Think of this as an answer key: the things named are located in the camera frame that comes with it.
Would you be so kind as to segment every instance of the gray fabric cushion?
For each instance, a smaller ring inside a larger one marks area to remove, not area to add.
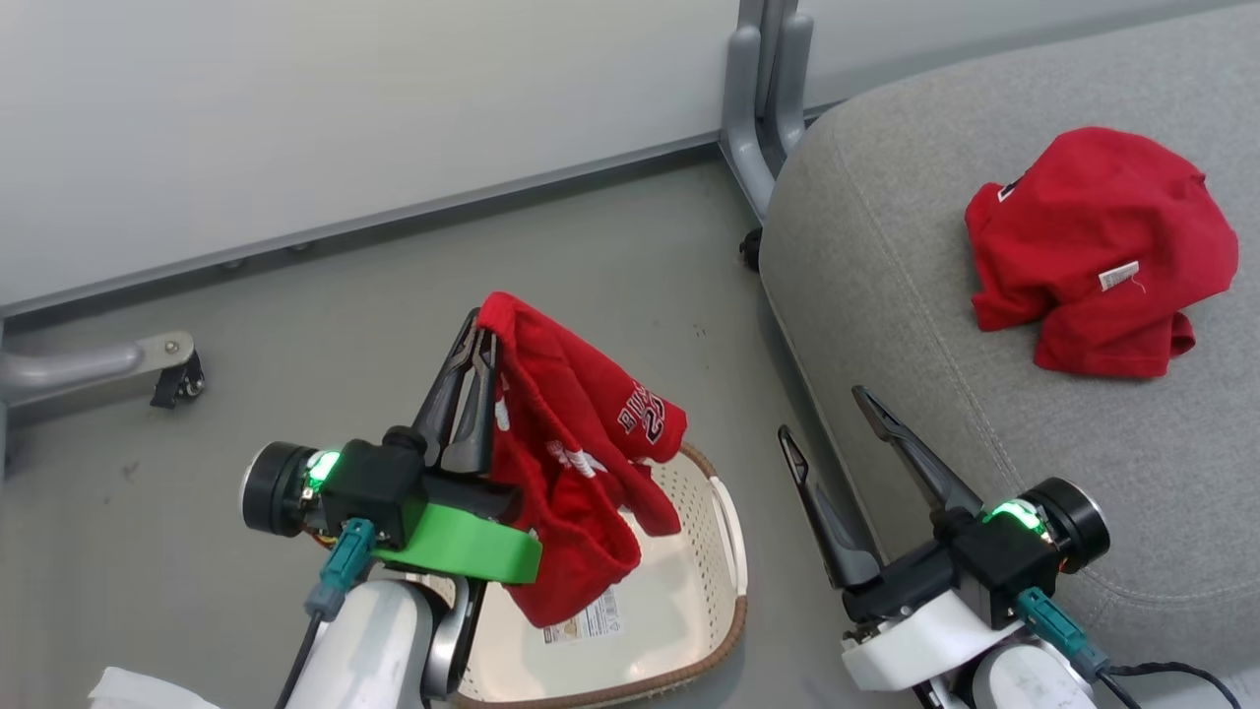
[[[887,554],[920,497],[849,388],[869,387],[987,501],[1079,482],[1111,553],[1065,578],[1119,661],[1260,657],[1260,6],[959,64],[829,111],[788,161],[761,271]],[[1154,137],[1207,173],[1241,239],[1234,287],[1187,314],[1198,345],[1158,382],[1032,364],[1037,326],[976,329],[963,209],[1057,133]]]

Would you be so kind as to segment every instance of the black cable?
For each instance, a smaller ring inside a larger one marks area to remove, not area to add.
[[[280,690],[276,709],[285,709],[289,704],[289,698],[294,695],[294,688],[297,686],[297,678],[302,676],[302,667],[306,666],[306,659],[311,654],[311,646],[315,645],[315,635],[319,633],[319,625],[323,620],[324,613],[319,611],[311,613],[311,625],[306,626],[306,637],[302,638],[302,646],[297,649],[297,657],[294,660],[294,667],[289,670],[285,689]]]
[[[1242,709],[1242,705],[1239,704],[1239,699],[1234,696],[1230,688],[1225,686],[1225,683],[1216,679],[1216,675],[1206,670],[1200,670],[1198,667],[1192,667],[1184,662],[1143,662],[1142,665],[1108,667],[1106,672],[1118,678],[1140,678],[1142,675],[1155,675],[1159,672],[1184,672],[1187,675],[1194,675],[1201,680],[1212,683],[1212,686],[1225,695],[1225,700],[1230,703],[1230,706],[1234,709]]]
[[[1142,709],[1138,700],[1134,699],[1128,690],[1120,686],[1120,683],[1115,681],[1115,679],[1113,679],[1106,670],[1099,670],[1099,681],[1105,684],[1106,688],[1111,690],[1111,694],[1114,694],[1116,699],[1120,700],[1120,704],[1124,704],[1126,709]]]

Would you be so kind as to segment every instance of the green led light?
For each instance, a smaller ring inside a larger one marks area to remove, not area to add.
[[[995,518],[998,515],[1003,515],[1003,514],[1011,515],[1012,518],[1019,520],[1019,523],[1023,524],[1023,526],[1031,529],[1032,531],[1034,531],[1037,534],[1041,534],[1041,533],[1043,533],[1046,530],[1046,525],[1041,521],[1041,518],[1038,518],[1036,513],[1028,510],[1023,505],[1019,505],[1014,500],[1011,500],[1008,502],[1003,502],[1002,505],[998,505],[997,508],[994,508],[993,513],[990,513],[984,519],[984,521],[987,523],[987,521],[992,520],[993,518]]]
[[[324,451],[318,453],[319,458],[311,466],[311,470],[306,474],[306,479],[310,481],[311,487],[319,490],[328,480],[329,474],[333,472],[333,466],[341,458],[341,455],[336,451]]]

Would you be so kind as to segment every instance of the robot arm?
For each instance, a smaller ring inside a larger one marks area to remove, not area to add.
[[[1237,699],[1215,676],[1179,662],[1114,666],[1052,597],[1058,574],[1106,554],[1099,506],[1050,479],[985,513],[980,499],[864,388],[858,408],[890,443],[931,508],[932,540],[881,565],[877,555],[809,485],[809,465],[779,431],[832,586],[857,628],[842,660],[858,688],[912,690],[929,709],[1094,709],[1091,683],[1138,706],[1118,676],[1188,672]]]
[[[462,679],[486,584],[537,577],[542,547],[507,526],[519,515],[519,491],[489,479],[498,341],[476,326],[476,314],[412,426],[391,428],[381,445],[352,441],[338,451],[272,443],[249,466],[246,525],[306,533],[331,548],[305,604],[311,633],[330,623],[314,646],[302,644],[277,706],[360,698],[370,701],[353,704],[389,709],[444,699]],[[406,582],[362,583],[373,559],[445,577],[454,598]]]

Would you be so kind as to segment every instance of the red shirt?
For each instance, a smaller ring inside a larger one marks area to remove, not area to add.
[[[645,463],[678,455],[687,414],[507,292],[478,324],[501,348],[491,479],[520,486],[514,526],[543,545],[537,581],[507,589],[534,626],[563,623],[639,565],[621,508],[651,536],[682,530]]]
[[[1022,178],[966,208],[983,330],[1045,317],[1047,370],[1158,378],[1194,345],[1179,310],[1230,287],[1239,239],[1205,175],[1158,142],[1065,132]]]

